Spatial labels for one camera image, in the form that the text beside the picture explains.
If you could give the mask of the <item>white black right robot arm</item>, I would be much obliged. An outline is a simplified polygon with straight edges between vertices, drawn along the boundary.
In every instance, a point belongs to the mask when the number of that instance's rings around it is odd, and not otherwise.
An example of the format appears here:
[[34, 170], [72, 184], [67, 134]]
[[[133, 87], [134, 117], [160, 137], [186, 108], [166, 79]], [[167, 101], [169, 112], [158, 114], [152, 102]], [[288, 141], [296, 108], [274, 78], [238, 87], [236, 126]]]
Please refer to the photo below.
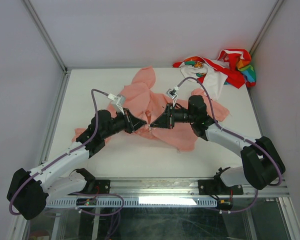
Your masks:
[[273, 142], [266, 136], [251, 138], [222, 127], [208, 115], [201, 95], [188, 99], [188, 107], [168, 103], [164, 112], [151, 123], [151, 128], [173, 129], [177, 123], [190, 124], [193, 133], [207, 142], [218, 144], [241, 158], [240, 167], [220, 168], [214, 175], [213, 187], [220, 194], [233, 186], [251, 185], [256, 190], [282, 182], [286, 167]]

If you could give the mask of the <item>pink zip-up hooded jacket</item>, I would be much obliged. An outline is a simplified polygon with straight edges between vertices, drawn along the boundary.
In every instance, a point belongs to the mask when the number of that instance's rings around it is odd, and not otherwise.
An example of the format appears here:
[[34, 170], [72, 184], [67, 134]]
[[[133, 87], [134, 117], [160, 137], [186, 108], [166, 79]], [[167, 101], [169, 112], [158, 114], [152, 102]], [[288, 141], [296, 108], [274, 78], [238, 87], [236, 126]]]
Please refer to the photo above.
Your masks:
[[125, 132], [190, 152], [198, 138], [207, 139], [205, 131], [209, 126], [224, 121], [230, 113], [209, 100], [201, 88], [193, 90], [188, 100], [172, 103], [168, 96], [152, 92], [155, 82], [152, 67], [140, 69], [120, 92], [126, 98], [123, 110], [117, 111], [112, 105], [99, 110], [86, 129], [75, 129], [72, 141], [84, 144], [93, 156], [113, 135]]

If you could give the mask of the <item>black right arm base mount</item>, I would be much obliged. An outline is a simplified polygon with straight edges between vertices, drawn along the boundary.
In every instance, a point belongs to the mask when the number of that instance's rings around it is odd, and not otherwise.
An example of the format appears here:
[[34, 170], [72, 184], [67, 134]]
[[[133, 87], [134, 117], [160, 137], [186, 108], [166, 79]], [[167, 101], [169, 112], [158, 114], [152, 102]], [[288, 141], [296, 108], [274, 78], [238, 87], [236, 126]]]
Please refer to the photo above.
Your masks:
[[228, 170], [230, 167], [218, 169], [218, 172], [211, 179], [199, 179], [198, 192], [201, 196], [240, 196], [244, 194], [243, 188], [239, 185], [226, 186], [221, 180], [221, 174]]

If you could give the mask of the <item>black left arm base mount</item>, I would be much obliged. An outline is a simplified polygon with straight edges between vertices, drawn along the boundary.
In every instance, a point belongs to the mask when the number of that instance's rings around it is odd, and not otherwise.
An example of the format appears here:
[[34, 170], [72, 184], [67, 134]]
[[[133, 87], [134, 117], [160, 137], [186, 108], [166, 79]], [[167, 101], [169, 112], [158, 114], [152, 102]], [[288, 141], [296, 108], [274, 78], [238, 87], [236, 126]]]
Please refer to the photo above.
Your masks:
[[86, 181], [83, 189], [81, 191], [77, 191], [80, 194], [108, 194], [110, 192], [110, 183], [109, 179], [96, 179], [94, 175], [92, 175], [85, 168], [78, 168], [75, 170], [76, 173], [83, 176]]

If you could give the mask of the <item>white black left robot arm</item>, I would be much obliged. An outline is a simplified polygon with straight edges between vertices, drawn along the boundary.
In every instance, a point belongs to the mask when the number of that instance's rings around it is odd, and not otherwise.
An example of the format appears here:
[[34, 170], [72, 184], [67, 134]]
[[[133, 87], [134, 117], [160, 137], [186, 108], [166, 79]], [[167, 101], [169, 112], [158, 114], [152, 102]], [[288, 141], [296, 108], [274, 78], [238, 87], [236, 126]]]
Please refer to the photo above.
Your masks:
[[95, 177], [84, 168], [75, 170], [70, 176], [63, 175], [97, 154], [107, 138], [121, 131], [135, 133], [146, 123], [127, 108], [115, 117], [108, 110], [98, 110], [87, 129], [61, 156], [28, 171], [20, 168], [13, 174], [7, 193], [9, 212], [31, 220], [56, 199], [74, 192], [92, 193]]

